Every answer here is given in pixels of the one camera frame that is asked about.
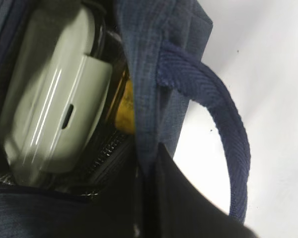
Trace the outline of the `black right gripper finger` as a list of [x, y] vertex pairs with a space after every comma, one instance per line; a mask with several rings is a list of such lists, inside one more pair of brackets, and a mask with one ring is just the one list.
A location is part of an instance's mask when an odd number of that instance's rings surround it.
[[136, 238], [254, 238], [256, 234], [206, 199], [159, 144], [151, 178], [135, 178]]

